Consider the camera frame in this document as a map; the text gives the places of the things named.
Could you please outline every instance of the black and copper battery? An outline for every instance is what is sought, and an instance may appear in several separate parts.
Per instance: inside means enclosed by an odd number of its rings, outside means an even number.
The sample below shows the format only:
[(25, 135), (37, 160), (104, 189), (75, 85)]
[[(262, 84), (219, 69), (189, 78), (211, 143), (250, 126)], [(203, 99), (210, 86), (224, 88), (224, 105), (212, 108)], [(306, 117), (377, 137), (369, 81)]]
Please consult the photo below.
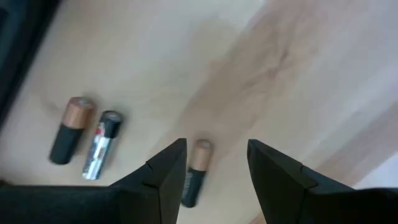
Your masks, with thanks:
[(93, 102), (87, 98), (72, 97), (69, 99), (50, 152), (49, 159), (53, 163), (65, 165), (70, 162), (94, 108)]
[(106, 156), (111, 150), (114, 139), (119, 134), (122, 121), (122, 115), (116, 111), (104, 111), (102, 113), (83, 168), (82, 176), (84, 179), (99, 179)]
[(192, 208), (197, 204), (201, 186), (213, 155), (213, 146), (207, 140), (197, 140), (193, 146), (187, 176), (182, 191), (182, 205)]

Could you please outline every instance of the light wood surface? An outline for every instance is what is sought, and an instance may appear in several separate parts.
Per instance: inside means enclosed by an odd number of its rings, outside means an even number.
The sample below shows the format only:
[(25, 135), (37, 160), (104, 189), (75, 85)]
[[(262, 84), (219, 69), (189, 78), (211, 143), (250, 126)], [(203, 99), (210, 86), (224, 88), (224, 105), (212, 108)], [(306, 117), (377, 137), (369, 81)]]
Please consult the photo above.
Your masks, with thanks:
[[(108, 185), (177, 138), (214, 155), (198, 206), (179, 223), (260, 223), (249, 138), (345, 184), (397, 186), (395, 0), (69, 0), (0, 138), (0, 176)], [(47, 160), (67, 101), (126, 117), (100, 180)]]

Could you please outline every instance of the aa battery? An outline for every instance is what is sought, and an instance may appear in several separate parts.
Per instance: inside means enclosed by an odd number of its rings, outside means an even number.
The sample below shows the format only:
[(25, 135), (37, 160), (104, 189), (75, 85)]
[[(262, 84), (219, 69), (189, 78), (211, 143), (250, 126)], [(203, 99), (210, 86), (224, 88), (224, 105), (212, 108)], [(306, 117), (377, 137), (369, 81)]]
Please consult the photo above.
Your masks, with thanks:
[(201, 139), (195, 142), (182, 191), (182, 205), (192, 208), (197, 204), (212, 155), (213, 148), (209, 141)]
[(99, 179), (106, 156), (111, 150), (114, 139), (118, 136), (122, 121), (122, 115), (116, 111), (104, 111), (102, 113), (83, 168), (84, 179)]
[(53, 163), (64, 165), (70, 162), (94, 107), (94, 104), (84, 97), (69, 99), (49, 155)]

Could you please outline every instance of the battery copper cap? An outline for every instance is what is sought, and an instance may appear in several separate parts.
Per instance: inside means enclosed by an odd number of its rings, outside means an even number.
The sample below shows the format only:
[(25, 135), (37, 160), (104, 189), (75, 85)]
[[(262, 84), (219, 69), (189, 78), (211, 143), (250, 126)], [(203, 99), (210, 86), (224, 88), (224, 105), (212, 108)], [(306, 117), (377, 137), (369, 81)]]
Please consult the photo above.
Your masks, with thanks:
[(190, 162), (190, 167), (199, 171), (206, 171), (213, 155), (213, 146), (211, 142), (199, 139), (193, 146), (193, 155)]
[(70, 98), (62, 124), (72, 129), (85, 128), (94, 107), (94, 103), (85, 97)]

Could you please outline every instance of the silver and black battery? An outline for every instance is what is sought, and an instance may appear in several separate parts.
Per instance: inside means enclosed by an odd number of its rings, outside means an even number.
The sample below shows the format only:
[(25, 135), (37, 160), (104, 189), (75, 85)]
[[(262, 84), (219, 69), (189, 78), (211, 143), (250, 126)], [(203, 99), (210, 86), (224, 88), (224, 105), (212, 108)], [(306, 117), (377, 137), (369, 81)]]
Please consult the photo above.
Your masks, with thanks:
[(102, 113), (83, 168), (84, 179), (99, 179), (106, 156), (111, 150), (114, 139), (119, 134), (122, 121), (122, 115), (116, 111), (104, 111)]
[(182, 191), (182, 205), (192, 208), (197, 204), (212, 155), (213, 147), (209, 141), (201, 139), (195, 142)]

